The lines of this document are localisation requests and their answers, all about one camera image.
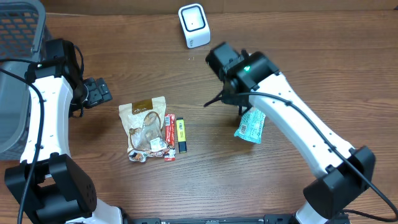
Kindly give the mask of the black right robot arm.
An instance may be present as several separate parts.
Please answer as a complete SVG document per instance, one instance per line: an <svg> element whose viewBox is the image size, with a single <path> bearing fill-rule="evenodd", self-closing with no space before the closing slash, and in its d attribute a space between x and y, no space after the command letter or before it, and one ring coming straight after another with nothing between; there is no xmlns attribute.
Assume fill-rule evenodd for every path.
<svg viewBox="0 0 398 224"><path fill-rule="evenodd" d="M306 202L292 223L331 223L368 189L375 155L366 146L355 149L334 133L266 55L237 52L223 42L210 50L205 61L223 82L222 102L262 111L297 148L315 176L303 190Z"/></svg>

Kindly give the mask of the red snack stick packet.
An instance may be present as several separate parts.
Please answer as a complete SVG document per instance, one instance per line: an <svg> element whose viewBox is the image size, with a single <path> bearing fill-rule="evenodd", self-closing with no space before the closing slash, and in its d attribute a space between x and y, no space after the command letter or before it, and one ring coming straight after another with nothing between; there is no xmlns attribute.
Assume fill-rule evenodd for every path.
<svg viewBox="0 0 398 224"><path fill-rule="evenodd" d="M165 142L167 143L168 151L165 153L165 161L175 160L175 115L165 115Z"/></svg>

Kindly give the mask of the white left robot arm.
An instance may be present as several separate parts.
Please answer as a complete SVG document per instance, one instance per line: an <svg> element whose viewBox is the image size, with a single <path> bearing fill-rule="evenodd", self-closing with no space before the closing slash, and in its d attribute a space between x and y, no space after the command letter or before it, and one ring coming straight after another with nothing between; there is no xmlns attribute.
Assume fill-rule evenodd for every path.
<svg viewBox="0 0 398 224"><path fill-rule="evenodd" d="M45 43L47 58L28 64L21 81L29 86L30 123L20 164L6 169L4 181L18 201L17 222L129 223L119 207L97 197L92 179L70 156L68 122L74 111L112 99L102 78L83 78L82 53L72 42Z"/></svg>

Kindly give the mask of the brown cookie snack bag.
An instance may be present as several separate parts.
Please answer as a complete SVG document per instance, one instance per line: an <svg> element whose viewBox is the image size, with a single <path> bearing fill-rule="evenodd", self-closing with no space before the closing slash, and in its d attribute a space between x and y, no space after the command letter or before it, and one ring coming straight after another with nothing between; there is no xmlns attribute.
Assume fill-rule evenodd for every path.
<svg viewBox="0 0 398 224"><path fill-rule="evenodd" d="M163 96L119 106L130 161L145 162L148 157L164 157L169 153L169 144L162 137L165 110Z"/></svg>

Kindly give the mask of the yellow highlighter pen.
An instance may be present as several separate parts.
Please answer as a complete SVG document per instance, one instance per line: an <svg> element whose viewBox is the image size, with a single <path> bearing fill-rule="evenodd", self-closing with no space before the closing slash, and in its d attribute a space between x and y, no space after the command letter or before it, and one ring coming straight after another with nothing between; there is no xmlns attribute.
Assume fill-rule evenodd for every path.
<svg viewBox="0 0 398 224"><path fill-rule="evenodd" d="M177 139L178 139L178 149L179 153L187 152L187 142L186 142L186 133L185 133L185 122L183 118L176 119L177 126Z"/></svg>

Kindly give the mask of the teal wet wipes packet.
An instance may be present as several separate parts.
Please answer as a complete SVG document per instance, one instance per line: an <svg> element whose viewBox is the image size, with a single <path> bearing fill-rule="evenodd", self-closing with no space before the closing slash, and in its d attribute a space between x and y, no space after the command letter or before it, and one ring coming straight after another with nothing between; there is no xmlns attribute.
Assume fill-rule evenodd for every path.
<svg viewBox="0 0 398 224"><path fill-rule="evenodd" d="M251 108L242 115L239 127L234 133L234 137L260 144L262 141L265 118L266 116L261 110Z"/></svg>

